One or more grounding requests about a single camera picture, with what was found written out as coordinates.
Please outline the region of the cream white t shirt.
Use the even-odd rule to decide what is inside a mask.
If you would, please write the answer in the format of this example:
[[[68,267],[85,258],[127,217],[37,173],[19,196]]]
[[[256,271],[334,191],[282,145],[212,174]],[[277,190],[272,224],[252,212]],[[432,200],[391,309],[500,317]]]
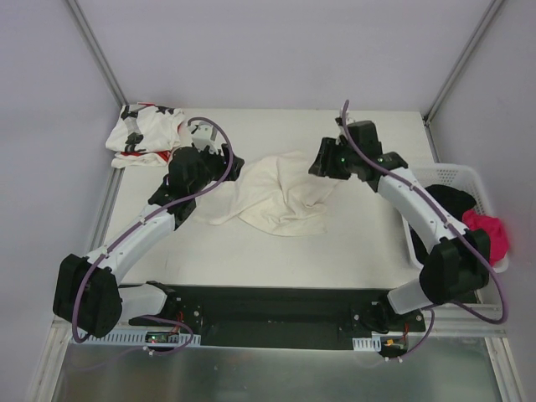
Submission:
[[[309,162],[298,151],[246,164],[237,180],[222,183],[198,199],[194,218],[211,225],[240,219],[281,237],[323,234],[326,201],[340,182],[308,170]]]

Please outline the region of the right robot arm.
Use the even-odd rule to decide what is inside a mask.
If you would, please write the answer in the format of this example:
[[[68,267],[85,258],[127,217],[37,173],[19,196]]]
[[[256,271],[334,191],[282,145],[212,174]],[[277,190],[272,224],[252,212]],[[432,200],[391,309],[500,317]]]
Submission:
[[[407,313],[452,302],[487,286],[490,240],[448,213],[420,184],[396,152],[384,152],[372,121],[336,120],[339,137],[324,137],[311,175],[337,180],[357,176],[390,202],[424,245],[427,256],[417,279],[389,291],[377,309],[379,325],[396,330]]]

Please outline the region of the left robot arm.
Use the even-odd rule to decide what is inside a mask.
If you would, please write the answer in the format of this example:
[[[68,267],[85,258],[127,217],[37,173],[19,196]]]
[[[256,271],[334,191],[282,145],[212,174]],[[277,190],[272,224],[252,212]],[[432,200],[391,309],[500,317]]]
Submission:
[[[177,230],[196,208],[196,199],[225,181],[235,181],[245,165],[224,144],[181,147],[141,213],[107,245],[87,255],[67,255],[59,266],[53,312],[72,325],[75,341],[103,338],[118,322],[151,318],[171,324],[179,311],[174,289],[157,281],[124,287],[126,273],[160,240]]]

